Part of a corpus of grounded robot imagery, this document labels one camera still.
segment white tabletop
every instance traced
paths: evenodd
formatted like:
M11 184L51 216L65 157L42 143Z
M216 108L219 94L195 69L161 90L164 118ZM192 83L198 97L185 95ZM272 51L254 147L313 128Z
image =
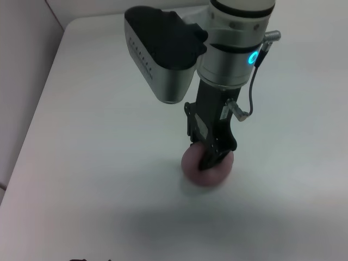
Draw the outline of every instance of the white tabletop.
M123 16L63 37L0 207L1 261L347 260L348 35L344 2L279 1L283 38L232 121L227 182L190 185L183 104L156 100ZM247 87L239 103L247 109Z

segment black cable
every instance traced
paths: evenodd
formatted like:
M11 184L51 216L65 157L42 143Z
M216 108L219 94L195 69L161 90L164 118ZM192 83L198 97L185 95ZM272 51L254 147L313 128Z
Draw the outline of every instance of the black cable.
M257 70L259 69L259 67L255 67L254 73L251 77L251 82L250 82L250 86L249 86L249 104L250 104L250 111L249 111L249 116L253 113L254 111L254 105L252 103L252 86L254 85L254 80L255 80L255 76L257 73Z

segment blue led ring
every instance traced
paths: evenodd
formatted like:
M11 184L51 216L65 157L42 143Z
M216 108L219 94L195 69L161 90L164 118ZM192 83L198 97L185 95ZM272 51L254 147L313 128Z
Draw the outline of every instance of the blue led ring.
M249 56L249 60L248 60L249 64L253 64L256 61L258 54L259 54L259 52L255 51Z

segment pink ball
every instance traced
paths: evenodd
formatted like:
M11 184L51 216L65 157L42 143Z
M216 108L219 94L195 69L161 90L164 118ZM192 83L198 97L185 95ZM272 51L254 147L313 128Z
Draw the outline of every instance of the pink ball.
M215 187L221 184L229 175L233 165L231 151L220 164L208 170L199 170L198 165L205 152L204 145L197 142L189 147L181 160L181 168L185 176L194 184L201 187Z

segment ventilation slot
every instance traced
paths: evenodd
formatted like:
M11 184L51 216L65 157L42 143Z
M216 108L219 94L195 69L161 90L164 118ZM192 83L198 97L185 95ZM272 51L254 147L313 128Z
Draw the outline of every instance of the ventilation slot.
M132 51L138 57L138 60L142 64L143 71L146 72L146 76L152 80L152 73L151 73L151 67L149 67L148 62L146 61L144 55L142 54L141 50L138 48L137 44L132 40L132 38L129 38L129 46L131 46Z

